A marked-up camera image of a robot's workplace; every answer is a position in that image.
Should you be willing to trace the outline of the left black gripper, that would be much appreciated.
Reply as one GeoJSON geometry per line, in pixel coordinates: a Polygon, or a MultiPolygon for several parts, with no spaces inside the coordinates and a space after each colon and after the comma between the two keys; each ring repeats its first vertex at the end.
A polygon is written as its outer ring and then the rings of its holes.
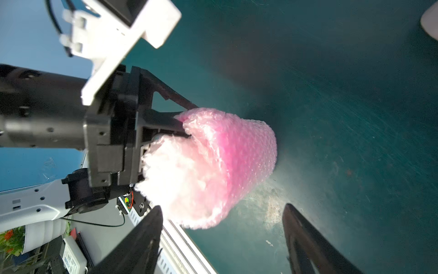
{"type": "Polygon", "coordinates": [[[144,78],[119,67],[90,106],[85,80],[1,65],[1,146],[73,148],[89,154],[91,187],[144,179],[141,157],[159,136],[188,138],[176,113],[144,108],[144,78]]]}

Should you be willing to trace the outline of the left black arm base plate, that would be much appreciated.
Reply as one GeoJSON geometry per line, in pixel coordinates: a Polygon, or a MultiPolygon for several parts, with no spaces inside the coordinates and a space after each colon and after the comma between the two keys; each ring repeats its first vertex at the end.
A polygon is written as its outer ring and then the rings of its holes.
{"type": "Polygon", "coordinates": [[[117,198],[117,205],[125,215],[134,211],[139,217],[143,217],[149,209],[149,200],[139,192],[131,190],[129,193],[117,198]]]}

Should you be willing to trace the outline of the beige tape dispenser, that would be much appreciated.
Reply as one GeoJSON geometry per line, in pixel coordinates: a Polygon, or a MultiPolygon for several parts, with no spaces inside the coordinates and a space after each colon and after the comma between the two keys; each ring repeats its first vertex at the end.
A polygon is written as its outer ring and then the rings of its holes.
{"type": "Polygon", "coordinates": [[[438,40],[438,2],[427,9],[420,19],[423,30],[434,40],[438,40]]]}

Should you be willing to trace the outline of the clear bubble wrap sheet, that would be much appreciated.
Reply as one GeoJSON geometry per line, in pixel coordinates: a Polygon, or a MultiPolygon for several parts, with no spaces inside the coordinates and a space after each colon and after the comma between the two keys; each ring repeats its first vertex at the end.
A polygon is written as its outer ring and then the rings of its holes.
{"type": "Polygon", "coordinates": [[[144,179],[135,191],[161,207],[166,219],[189,229],[208,229],[225,218],[214,217],[215,189],[221,183],[218,168],[190,136],[163,135],[142,156],[144,179]]]}

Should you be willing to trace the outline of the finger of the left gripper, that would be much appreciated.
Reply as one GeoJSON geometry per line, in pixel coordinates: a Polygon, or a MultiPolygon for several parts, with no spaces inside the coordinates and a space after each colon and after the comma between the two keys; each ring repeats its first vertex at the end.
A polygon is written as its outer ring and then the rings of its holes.
{"type": "Polygon", "coordinates": [[[194,103],[177,93],[148,70],[140,69],[139,73],[138,110],[151,109],[154,93],[156,92],[164,100],[170,100],[185,110],[197,108],[194,103]]]}

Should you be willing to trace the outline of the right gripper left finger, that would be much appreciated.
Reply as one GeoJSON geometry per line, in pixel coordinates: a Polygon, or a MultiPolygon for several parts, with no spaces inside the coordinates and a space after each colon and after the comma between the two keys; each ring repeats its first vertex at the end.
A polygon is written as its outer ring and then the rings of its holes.
{"type": "Polygon", "coordinates": [[[92,274],[154,273],[159,256],[163,220],[161,207],[154,207],[90,272],[92,274]]]}

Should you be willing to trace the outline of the pink plastic wine glass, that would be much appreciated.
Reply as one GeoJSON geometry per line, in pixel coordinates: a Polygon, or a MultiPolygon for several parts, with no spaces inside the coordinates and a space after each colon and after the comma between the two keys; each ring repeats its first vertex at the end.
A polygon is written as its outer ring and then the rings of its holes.
{"type": "Polygon", "coordinates": [[[214,202],[215,218],[225,218],[255,185],[273,173],[277,139],[267,123],[214,108],[195,108],[176,119],[219,170],[221,183],[215,189],[219,194],[214,202]]]}

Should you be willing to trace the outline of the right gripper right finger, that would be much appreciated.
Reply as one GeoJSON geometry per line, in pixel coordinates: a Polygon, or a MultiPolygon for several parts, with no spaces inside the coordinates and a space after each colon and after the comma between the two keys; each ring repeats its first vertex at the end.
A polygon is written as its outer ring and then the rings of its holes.
{"type": "Polygon", "coordinates": [[[288,261],[293,274],[360,274],[290,203],[282,214],[288,261]]]}

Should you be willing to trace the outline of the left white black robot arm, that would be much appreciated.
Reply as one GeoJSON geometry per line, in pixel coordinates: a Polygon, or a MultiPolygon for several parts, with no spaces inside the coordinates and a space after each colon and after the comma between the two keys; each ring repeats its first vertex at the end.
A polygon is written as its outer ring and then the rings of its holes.
{"type": "Polygon", "coordinates": [[[85,79],[1,65],[1,146],[85,150],[89,165],[65,178],[1,193],[1,231],[104,207],[141,181],[141,157],[160,134],[185,136],[175,113],[153,110],[155,93],[195,105],[147,70],[119,66],[90,106],[85,79]]]}

